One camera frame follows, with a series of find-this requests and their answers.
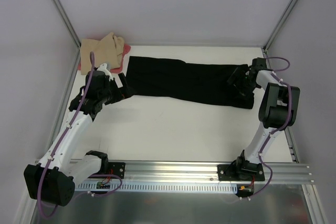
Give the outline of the black t shirt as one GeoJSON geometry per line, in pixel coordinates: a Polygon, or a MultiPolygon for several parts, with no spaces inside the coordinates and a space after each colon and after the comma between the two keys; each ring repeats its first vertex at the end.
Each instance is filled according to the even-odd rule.
{"type": "Polygon", "coordinates": [[[126,80],[137,95],[170,97],[209,105],[252,109],[254,93],[243,97],[227,83],[243,65],[203,65],[177,59],[131,56],[126,80]]]}

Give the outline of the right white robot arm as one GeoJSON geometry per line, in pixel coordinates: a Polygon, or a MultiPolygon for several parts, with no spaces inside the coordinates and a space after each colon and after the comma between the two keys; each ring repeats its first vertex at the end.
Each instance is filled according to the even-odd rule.
{"type": "Polygon", "coordinates": [[[246,70],[238,67],[228,84],[247,98],[255,88],[264,90],[258,112],[260,125],[251,143],[221,174],[232,180],[264,181],[263,157],[275,138],[295,123],[300,89],[285,83],[267,68],[266,59],[255,58],[246,70]]]}

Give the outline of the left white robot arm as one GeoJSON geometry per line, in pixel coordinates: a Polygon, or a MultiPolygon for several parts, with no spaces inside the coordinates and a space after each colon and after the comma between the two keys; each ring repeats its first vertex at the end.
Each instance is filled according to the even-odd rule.
{"type": "Polygon", "coordinates": [[[66,122],[51,147],[36,165],[27,165],[24,170],[30,198],[66,206],[84,180],[91,176],[105,177],[111,171],[108,155],[99,151],[87,152],[74,165],[70,161],[81,135],[103,107],[133,96],[124,73],[118,74],[118,78],[121,87],[102,69],[88,72],[85,85],[71,101],[66,122]]]}

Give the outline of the red folded t shirt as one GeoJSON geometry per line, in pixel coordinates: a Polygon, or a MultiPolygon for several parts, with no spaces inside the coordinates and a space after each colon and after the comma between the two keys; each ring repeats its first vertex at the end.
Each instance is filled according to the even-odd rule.
{"type": "MultiPolygon", "coordinates": [[[[119,73],[122,72],[122,70],[123,70],[123,65],[124,65],[124,58],[125,58],[125,56],[130,52],[130,50],[131,50],[131,46],[128,45],[128,44],[124,44],[124,47],[123,47],[123,53],[121,54],[120,67],[118,67],[118,68],[111,68],[111,69],[110,69],[110,72],[111,72],[111,73],[119,74],[119,73]]],[[[85,63],[90,63],[90,56],[87,57],[86,60],[87,60],[87,62],[85,62],[85,63]]],[[[77,70],[78,70],[78,71],[81,71],[81,60],[80,60],[80,62],[79,62],[79,64],[78,64],[77,70]]]]}

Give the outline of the beige folded t shirt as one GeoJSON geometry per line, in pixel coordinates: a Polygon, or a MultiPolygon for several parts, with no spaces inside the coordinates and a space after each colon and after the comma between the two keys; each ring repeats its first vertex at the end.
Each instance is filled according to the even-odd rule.
{"type": "Polygon", "coordinates": [[[122,37],[113,32],[107,34],[101,40],[82,39],[80,47],[80,72],[86,75],[91,69],[90,53],[94,53],[94,66],[99,67],[103,63],[109,65],[112,73],[120,73],[123,68],[123,58],[131,47],[125,43],[122,37]]]}

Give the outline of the left side aluminium rail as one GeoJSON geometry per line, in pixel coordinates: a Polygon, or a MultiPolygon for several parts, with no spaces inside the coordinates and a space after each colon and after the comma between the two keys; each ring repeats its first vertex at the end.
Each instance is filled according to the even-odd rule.
{"type": "Polygon", "coordinates": [[[59,108],[57,110],[57,113],[56,113],[56,118],[55,118],[55,121],[54,121],[54,124],[53,124],[53,127],[52,127],[50,138],[49,138],[49,140],[46,144],[46,147],[45,147],[46,152],[52,146],[52,143],[53,143],[54,139],[57,137],[57,135],[58,135],[58,133],[61,129],[62,122],[63,122],[64,116],[65,116],[65,113],[67,111],[67,104],[68,104],[68,101],[69,101],[69,98],[70,98],[70,95],[71,95],[72,86],[73,86],[73,83],[74,83],[75,78],[76,78],[79,61],[80,61],[80,52],[79,52],[79,49],[78,49],[76,51],[76,54],[75,54],[75,59],[73,60],[73,63],[71,64],[71,67],[70,67],[69,76],[68,76],[68,79],[66,81],[66,84],[65,84],[65,87],[64,87],[64,92],[63,92],[63,95],[62,95],[61,100],[60,100],[60,106],[59,106],[59,108]]]}

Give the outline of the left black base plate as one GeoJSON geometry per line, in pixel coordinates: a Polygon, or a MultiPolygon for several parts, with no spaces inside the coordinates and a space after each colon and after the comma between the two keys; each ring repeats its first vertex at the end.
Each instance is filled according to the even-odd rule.
{"type": "Polygon", "coordinates": [[[108,163],[109,174],[116,175],[121,179],[124,179],[125,163],[124,162],[109,162],[108,163]]]}

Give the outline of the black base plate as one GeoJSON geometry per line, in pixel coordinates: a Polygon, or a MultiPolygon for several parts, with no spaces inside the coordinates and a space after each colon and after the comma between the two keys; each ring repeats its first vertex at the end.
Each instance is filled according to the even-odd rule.
{"type": "Polygon", "coordinates": [[[109,162],[108,163],[109,174],[116,175],[121,179],[124,179],[125,163],[124,162],[109,162]]]}
{"type": "Polygon", "coordinates": [[[264,182],[265,175],[261,164],[257,164],[252,169],[237,167],[235,164],[217,165],[217,175],[219,181],[252,181],[264,182]]]}

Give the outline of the front aluminium rail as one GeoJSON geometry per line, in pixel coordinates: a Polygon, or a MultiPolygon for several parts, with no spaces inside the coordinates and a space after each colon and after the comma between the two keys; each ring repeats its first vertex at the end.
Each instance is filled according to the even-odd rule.
{"type": "MultiPolygon", "coordinates": [[[[77,184],[87,178],[102,178],[107,180],[115,175],[109,174],[107,161],[103,162],[94,156],[84,162],[84,170],[79,172],[80,160],[73,159],[66,165],[63,174],[77,180],[77,184]]],[[[124,179],[139,182],[168,182],[168,183],[201,183],[226,182],[247,183],[251,181],[219,181],[217,175],[218,163],[213,162],[150,162],[126,161],[124,179]]],[[[263,165],[265,183],[275,184],[312,184],[314,183],[309,166],[297,163],[271,163],[263,165]]]]}

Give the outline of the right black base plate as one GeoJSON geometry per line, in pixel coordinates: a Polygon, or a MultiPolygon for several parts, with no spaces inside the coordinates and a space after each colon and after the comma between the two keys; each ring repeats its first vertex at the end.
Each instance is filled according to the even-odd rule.
{"type": "Polygon", "coordinates": [[[237,167],[235,164],[217,165],[217,175],[219,181],[252,181],[264,182],[265,175],[261,164],[257,164],[252,169],[237,167]]]}

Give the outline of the right aluminium frame post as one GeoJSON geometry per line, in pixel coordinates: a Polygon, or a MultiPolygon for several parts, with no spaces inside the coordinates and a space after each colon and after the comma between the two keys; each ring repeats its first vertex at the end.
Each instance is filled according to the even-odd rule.
{"type": "Polygon", "coordinates": [[[272,30],[270,36],[268,37],[266,43],[263,46],[263,51],[265,53],[268,52],[271,45],[276,40],[278,34],[280,33],[281,29],[285,25],[286,21],[288,20],[289,16],[291,15],[293,9],[295,8],[295,6],[298,2],[299,2],[299,0],[290,0],[289,3],[287,4],[284,12],[281,14],[280,19],[276,23],[274,29],[272,30]]]}

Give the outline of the aluminium frame post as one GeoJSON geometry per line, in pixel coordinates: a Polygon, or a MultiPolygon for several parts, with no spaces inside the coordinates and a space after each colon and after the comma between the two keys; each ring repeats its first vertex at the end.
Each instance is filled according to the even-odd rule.
{"type": "Polygon", "coordinates": [[[281,14],[280,19],[276,23],[274,29],[272,30],[270,36],[268,37],[266,43],[263,46],[263,51],[265,53],[268,52],[271,45],[276,40],[278,34],[280,33],[281,29],[285,25],[286,21],[288,20],[289,16],[291,15],[293,9],[295,8],[295,6],[298,2],[299,2],[299,0],[290,0],[289,3],[287,4],[284,12],[281,14]]]}
{"type": "Polygon", "coordinates": [[[70,21],[68,15],[66,13],[66,10],[64,9],[61,1],[60,0],[51,0],[51,1],[52,1],[53,5],[55,6],[56,11],[57,11],[58,15],[60,16],[63,24],[65,25],[72,41],[74,42],[74,44],[76,45],[77,48],[80,48],[81,41],[80,41],[80,39],[79,39],[71,21],[70,21]]]}

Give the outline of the left aluminium frame post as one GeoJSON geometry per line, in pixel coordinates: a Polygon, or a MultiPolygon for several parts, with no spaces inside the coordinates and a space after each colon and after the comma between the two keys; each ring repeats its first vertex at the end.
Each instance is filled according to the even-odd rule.
{"type": "Polygon", "coordinates": [[[72,41],[74,42],[74,44],[76,45],[77,48],[80,48],[81,41],[80,41],[80,39],[79,39],[71,21],[70,21],[68,15],[66,13],[66,10],[64,9],[61,1],[60,0],[51,0],[51,1],[52,1],[53,5],[55,6],[56,11],[57,11],[58,15],[60,16],[63,24],[65,25],[72,41]]]}

